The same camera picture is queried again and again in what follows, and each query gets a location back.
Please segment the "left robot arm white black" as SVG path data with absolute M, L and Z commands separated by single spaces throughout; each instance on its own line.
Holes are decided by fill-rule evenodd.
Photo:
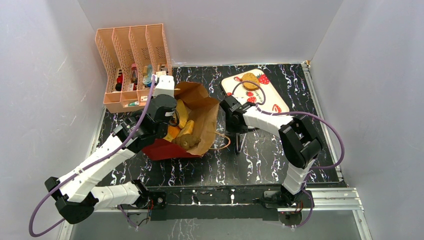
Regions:
M 59 214 L 77 224 L 93 212 L 118 205 L 145 208 L 151 194 L 140 180 L 102 186 L 98 183 L 118 165 L 167 135 L 168 125 L 177 107 L 169 95 L 153 97 L 143 110 L 136 111 L 118 125 L 106 141 L 78 167 L 62 177 L 45 181 L 52 191 Z

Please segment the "red brown paper bag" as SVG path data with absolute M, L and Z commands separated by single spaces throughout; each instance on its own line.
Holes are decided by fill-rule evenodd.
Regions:
M 194 121 L 192 135 L 200 138 L 200 143 L 192 149 L 184 150 L 165 139 L 157 139 L 154 144 L 142 149 L 153 161 L 202 157 L 215 141 L 220 102 L 210 97 L 209 92 L 200 83 L 182 81 L 175 87 L 178 90 L 174 96 L 182 100 L 189 109 L 188 119 Z

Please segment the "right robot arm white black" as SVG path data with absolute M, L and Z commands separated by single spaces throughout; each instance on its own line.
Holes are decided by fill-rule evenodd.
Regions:
M 225 112 L 228 133 L 240 135 L 260 129 L 279 137 L 283 155 L 288 160 L 287 173 L 280 193 L 264 195 L 260 202 L 264 205 L 295 207 L 302 199 L 314 161 L 324 147 L 311 120 L 305 115 L 266 112 L 254 103 L 240 103 L 232 95 L 226 96 L 219 105 Z

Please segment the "round yellow fake bread slice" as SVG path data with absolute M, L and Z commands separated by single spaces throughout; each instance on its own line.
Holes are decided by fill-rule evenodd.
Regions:
M 241 81 L 243 87 L 249 91 L 255 91 L 260 87 L 260 82 L 258 78 L 251 72 L 245 73 L 241 77 Z

